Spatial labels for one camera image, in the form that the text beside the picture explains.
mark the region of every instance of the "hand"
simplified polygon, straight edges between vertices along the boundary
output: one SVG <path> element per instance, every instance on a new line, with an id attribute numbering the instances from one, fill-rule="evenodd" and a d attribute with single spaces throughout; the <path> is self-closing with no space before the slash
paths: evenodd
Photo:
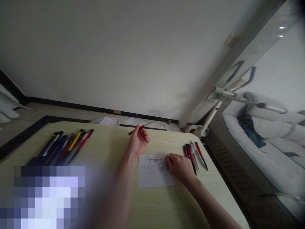
<path id="1" fill-rule="evenodd" d="M 130 136 L 126 153 L 138 158 L 143 153 L 149 142 L 150 137 L 147 134 L 147 131 L 144 128 L 140 129 L 140 126 L 137 125 Z"/>
<path id="2" fill-rule="evenodd" d="M 171 173 L 184 186 L 197 179 L 191 160 L 187 157 L 170 153 L 169 156 L 165 157 L 165 160 Z"/>

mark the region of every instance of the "white paper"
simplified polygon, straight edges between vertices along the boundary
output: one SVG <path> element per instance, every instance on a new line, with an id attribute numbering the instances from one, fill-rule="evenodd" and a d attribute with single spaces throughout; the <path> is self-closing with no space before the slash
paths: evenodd
<path id="1" fill-rule="evenodd" d="M 141 155 L 139 157 L 138 188 L 175 185 L 164 156 Z"/>
<path id="2" fill-rule="evenodd" d="M 108 118 L 108 117 L 104 117 L 101 122 L 99 123 L 100 125 L 107 125 L 109 126 L 110 123 L 111 123 L 112 119 L 111 118 Z"/>
<path id="3" fill-rule="evenodd" d="M 129 119 L 126 120 L 126 122 L 127 122 L 129 125 L 131 125 L 134 121 L 135 121 L 134 118 L 129 118 Z"/>
<path id="4" fill-rule="evenodd" d="M 107 125 L 107 126 L 119 126 L 119 119 L 111 119 L 108 117 L 101 117 L 96 120 L 91 121 L 92 124 L 100 124 L 100 125 Z"/>
<path id="5" fill-rule="evenodd" d="M 110 126 L 119 126 L 119 119 L 112 120 Z"/>
<path id="6" fill-rule="evenodd" d="M 91 121 L 90 123 L 92 123 L 92 124 L 99 124 L 102 119 L 103 119 L 103 117 L 95 119 L 95 120 Z"/>

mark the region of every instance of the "blue pen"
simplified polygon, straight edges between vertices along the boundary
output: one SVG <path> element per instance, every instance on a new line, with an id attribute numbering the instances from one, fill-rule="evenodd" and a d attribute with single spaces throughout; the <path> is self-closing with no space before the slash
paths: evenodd
<path id="1" fill-rule="evenodd" d="M 38 161 L 38 165 L 43 166 L 47 159 L 49 158 L 49 156 L 53 153 L 53 151 L 56 149 L 56 147 L 59 144 L 59 139 L 61 137 L 61 135 L 63 134 L 62 131 L 60 131 L 57 136 L 55 137 L 52 145 L 49 147 L 49 149 L 46 150 L 46 152 L 41 156 L 40 160 Z"/>
<path id="2" fill-rule="evenodd" d="M 53 155 L 51 155 L 51 158 L 49 159 L 49 161 L 47 161 L 46 165 L 50 165 L 51 162 L 53 161 L 53 159 L 56 157 L 56 155 L 58 154 L 58 152 L 62 149 L 63 144 L 65 143 L 66 139 L 67 139 L 67 135 L 63 136 L 60 140 L 60 143 L 57 147 L 57 149 L 55 150 L 55 152 L 53 153 Z"/>
<path id="3" fill-rule="evenodd" d="M 45 147 L 40 151 L 40 153 L 38 154 L 37 157 L 34 157 L 29 163 L 28 165 L 36 165 L 36 163 L 38 162 L 38 160 L 42 157 L 42 155 L 49 149 L 49 147 L 52 145 L 52 143 L 54 142 L 55 137 L 58 135 L 58 132 L 55 132 L 51 139 L 48 141 L 48 143 L 45 145 Z"/>

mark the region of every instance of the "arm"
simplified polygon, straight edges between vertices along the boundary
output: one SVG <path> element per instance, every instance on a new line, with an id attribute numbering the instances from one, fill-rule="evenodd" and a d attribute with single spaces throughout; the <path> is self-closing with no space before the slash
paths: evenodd
<path id="1" fill-rule="evenodd" d="M 198 202 L 211 228 L 241 228 L 195 176 L 190 159 L 170 154 L 166 162 L 171 173 Z"/>
<path id="2" fill-rule="evenodd" d="M 126 228 L 133 191 L 134 171 L 139 156 L 149 142 L 147 131 L 139 130 L 139 125 L 137 125 L 116 172 L 115 181 L 102 214 L 103 219 L 98 228 Z"/>

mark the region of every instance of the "table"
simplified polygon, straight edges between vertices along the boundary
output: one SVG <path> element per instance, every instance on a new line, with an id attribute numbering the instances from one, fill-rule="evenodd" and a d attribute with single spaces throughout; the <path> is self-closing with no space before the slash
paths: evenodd
<path id="1" fill-rule="evenodd" d="M 14 166 L 25 165 L 55 131 L 70 134 L 81 128 L 92 128 L 94 132 L 70 165 L 83 165 L 84 162 L 92 161 L 100 164 L 106 162 L 115 171 L 126 149 L 128 133 L 133 128 L 64 121 L 39 130 L 0 164 L 0 174 L 13 174 Z M 198 142 L 209 171 L 205 171 L 200 164 L 197 177 L 242 228 L 249 228 L 235 199 L 195 135 L 160 130 L 148 130 L 148 133 L 151 142 L 144 152 L 146 155 L 184 155 L 184 144 L 190 140 Z M 179 182 L 176 186 L 137 189 L 137 179 L 138 169 L 134 175 L 134 193 L 128 228 L 209 228 L 199 205 Z"/>

